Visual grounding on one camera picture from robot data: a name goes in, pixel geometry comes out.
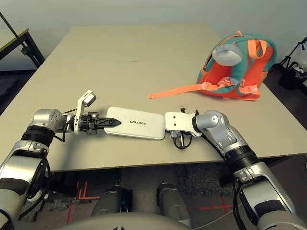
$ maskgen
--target table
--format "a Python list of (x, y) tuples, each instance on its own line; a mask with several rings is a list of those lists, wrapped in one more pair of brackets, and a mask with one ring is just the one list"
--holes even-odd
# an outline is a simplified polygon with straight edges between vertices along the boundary
[[(148, 99), (147, 94), (193, 84), (218, 35), (207, 24), (73, 27), (0, 116), (0, 161), (41, 108), (64, 112), (88, 89), (97, 100), (85, 111), (105, 116), (111, 106), (164, 114), (218, 110), (226, 114), (259, 157), (304, 153), (307, 132), (265, 86), (255, 102), (197, 92)], [(163, 140), (68, 134), (54, 139), (53, 171), (220, 161), (213, 148), (194, 138), (186, 150)]]
[[(44, 56), (38, 49), (34, 40), (32, 39), (29, 28), (16, 29), (15, 32), (18, 34), (21, 42), (25, 42), (26, 45), (31, 49), (31, 56), (34, 56), (36, 67), (39, 67), (45, 61)], [(0, 29), (0, 60), (12, 52), (15, 48), (20, 45), (20, 41), (14, 36), (9, 29)]]

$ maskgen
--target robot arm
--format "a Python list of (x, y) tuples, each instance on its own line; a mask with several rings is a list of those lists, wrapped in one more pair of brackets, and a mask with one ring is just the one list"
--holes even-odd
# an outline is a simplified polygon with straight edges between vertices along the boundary
[(97, 112), (84, 115), (84, 107), (95, 99), (93, 92), (87, 91), (78, 101), (76, 116), (57, 109), (40, 109), (35, 113), (21, 140), (0, 166), (0, 229), (11, 229), (25, 200), (40, 190), (48, 168), (49, 146), (56, 133), (65, 134), (77, 128), (76, 134), (81, 131), (97, 134), (98, 129), (121, 124), (113, 118), (100, 118)]
[(295, 215), (294, 205), (267, 165), (260, 162), (228, 118), (218, 111), (195, 115), (195, 131), (203, 133), (220, 151), (230, 172), (242, 185), (239, 196), (251, 222), (259, 230), (307, 229)]

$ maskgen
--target cable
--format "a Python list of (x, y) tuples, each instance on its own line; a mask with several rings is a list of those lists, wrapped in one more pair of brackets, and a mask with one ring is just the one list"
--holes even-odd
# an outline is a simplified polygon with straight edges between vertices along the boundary
[(226, 162), (225, 157), (221, 154), (220, 150), (204, 134), (202, 134), (201, 137), (204, 138), (215, 149), (215, 151), (217, 151), (220, 157)]
[(66, 112), (64, 112), (64, 114), (67, 114), (67, 113), (70, 113), (70, 112), (73, 112), (73, 111), (76, 111), (77, 109), (71, 109), (71, 110), (68, 110)]
[(63, 142), (63, 139), (59, 138), (58, 136), (54, 136), (54, 138), (56, 138), (56, 139), (58, 139), (58, 140)]
[[(220, 150), (204, 135), (201, 135), (202, 138), (204, 138), (216, 151), (217, 153), (220, 155), (220, 157), (226, 162), (225, 157), (221, 154)], [(240, 217), (240, 213), (238, 210), (238, 203), (237, 203), (237, 195), (241, 189), (241, 184), (239, 184), (238, 188), (236, 189), (236, 184), (235, 184), (235, 180), (233, 181), (233, 189), (234, 189), (234, 199), (233, 199), (233, 203), (232, 203), (232, 207), (233, 207), (233, 213), (234, 213), (234, 217), (236, 220), (236, 224), (238, 225), (240, 230), (246, 230), (246, 227)]]
[(73, 120), (69, 120), (66, 123), (66, 125), (64, 127), (64, 130), (63, 130), (62, 142), (65, 142), (65, 134), (66, 134), (66, 131), (67, 131), (67, 128), (68, 128), (69, 124), (73, 124)]
[(240, 230), (246, 230), (246, 227), (240, 217), (240, 213), (239, 213), (239, 209), (238, 209), (238, 203), (237, 203), (237, 195), (241, 189), (241, 184), (239, 184), (238, 188), (236, 189), (236, 184), (235, 181), (233, 181), (233, 189), (234, 189), (234, 199), (232, 202), (232, 206), (233, 206), (233, 213), (234, 213), (234, 217), (236, 220), (236, 224), (238, 225)]
[(24, 217), (29, 212), (31, 212), (44, 199), (45, 195), (47, 194), (47, 192), (48, 192), (48, 190), (50, 188), (50, 184), (51, 184), (51, 169), (50, 169), (50, 165), (49, 165), (49, 162), (48, 162), (46, 157), (42, 157), (42, 159), (47, 162), (48, 181), (47, 181), (46, 188), (44, 189), (44, 192), (39, 197), (39, 199), (31, 207), (29, 207), (26, 211), (24, 211), (22, 214), (20, 214), (18, 220), (20, 220), (22, 217)]
[(63, 130), (62, 139), (59, 138), (58, 136), (54, 136), (54, 138), (56, 138), (56, 139), (58, 139), (59, 141), (62, 141), (62, 142), (64, 143), (64, 142), (65, 142), (65, 134), (66, 134), (66, 131), (67, 131), (67, 128), (68, 128), (69, 124), (73, 124), (73, 120), (69, 120), (69, 121), (65, 124), (65, 127), (64, 127), (64, 130)]
[(189, 147), (191, 145), (192, 137), (193, 136), (191, 135), (190, 136), (190, 141), (189, 141), (188, 145), (186, 145), (186, 146), (178, 146), (177, 143), (176, 143), (176, 138), (173, 138), (174, 145), (176, 146), (177, 149), (184, 150), (184, 149), (186, 149), (187, 147)]
[(227, 216), (229, 213), (232, 213), (232, 212), (233, 212), (233, 210), (230, 210), (229, 212), (225, 213), (224, 215), (220, 216), (219, 218), (217, 218), (217, 219), (215, 219), (215, 220), (213, 220), (213, 221), (211, 221), (211, 222), (209, 222), (209, 223), (206, 223), (206, 224), (204, 224), (204, 225), (195, 227), (194, 229), (196, 230), (196, 229), (201, 229), (201, 228), (207, 227), (208, 225), (213, 224), (214, 222), (220, 220), (221, 218)]

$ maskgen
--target gray wall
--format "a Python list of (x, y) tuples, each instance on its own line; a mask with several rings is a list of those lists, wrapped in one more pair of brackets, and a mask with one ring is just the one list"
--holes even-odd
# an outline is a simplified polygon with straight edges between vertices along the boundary
[[(29, 27), (45, 57), (74, 25), (207, 22), (220, 37), (236, 30), (267, 35), (281, 59), (306, 36), (306, 9), (307, 0), (0, 0), (7, 20)], [(0, 70), (10, 69), (35, 67), (16, 50), (0, 61)]]

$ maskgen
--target orange backpack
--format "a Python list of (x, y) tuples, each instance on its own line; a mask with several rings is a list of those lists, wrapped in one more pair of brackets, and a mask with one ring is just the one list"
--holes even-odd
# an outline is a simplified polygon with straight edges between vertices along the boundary
[(196, 85), (153, 93), (148, 97), (158, 98), (200, 91), (224, 98), (252, 101), (258, 99), (259, 87), (276, 60), (277, 51), (274, 42), (259, 34), (241, 34), (238, 31), (237, 34), (220, 41), (215, 48), (223, 44), (234, 44), (240, 49), (242, 60), (239, 64), (222, 66), (213, 59), (211, 52), (198, 75)]

